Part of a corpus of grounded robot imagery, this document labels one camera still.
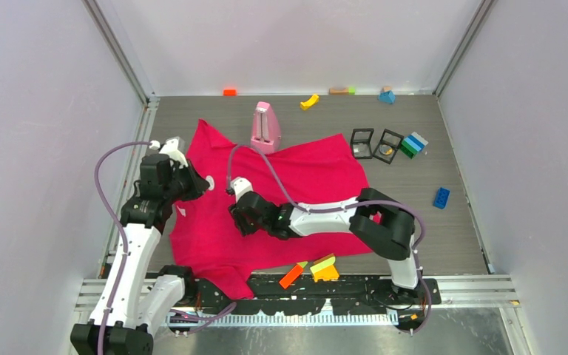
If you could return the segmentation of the round silver brooch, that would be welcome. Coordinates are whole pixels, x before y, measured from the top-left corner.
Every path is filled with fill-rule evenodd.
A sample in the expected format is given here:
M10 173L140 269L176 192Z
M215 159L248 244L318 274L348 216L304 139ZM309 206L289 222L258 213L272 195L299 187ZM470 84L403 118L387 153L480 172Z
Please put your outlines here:
M209 191L213 190L213 189L214 189L214 185L215 185L214 178L213 178L211 175L207 175L207 176L206 176L206 181L207 181L208 184L209 184L208 190L209 190Z

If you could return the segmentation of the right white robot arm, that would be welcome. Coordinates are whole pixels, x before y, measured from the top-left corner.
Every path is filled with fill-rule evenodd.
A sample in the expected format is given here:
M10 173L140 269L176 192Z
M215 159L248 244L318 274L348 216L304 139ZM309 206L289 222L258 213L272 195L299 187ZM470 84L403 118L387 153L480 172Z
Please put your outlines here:
M251 187L229 187L226 191L234 196L229 212L243 236L259 230L280 240L321 233L352 234L388 261L393 295L398 301L412 303L422 294L415 249L426 229L412 208L372 188L333 203L280 205L266 200Z

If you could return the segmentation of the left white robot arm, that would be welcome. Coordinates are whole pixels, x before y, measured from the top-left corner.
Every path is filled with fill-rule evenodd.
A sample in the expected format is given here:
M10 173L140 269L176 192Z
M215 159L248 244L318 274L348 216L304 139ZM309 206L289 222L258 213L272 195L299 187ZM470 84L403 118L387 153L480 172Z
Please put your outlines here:
M154 336L177 303L197 296L189 267L166 266L153 289L141 295L146 270L178 201L201 197L209 188L182 152L144 157L134 193L121 207L121 239L101 297L84 324L75 324L70 342L78 354L151 354Z

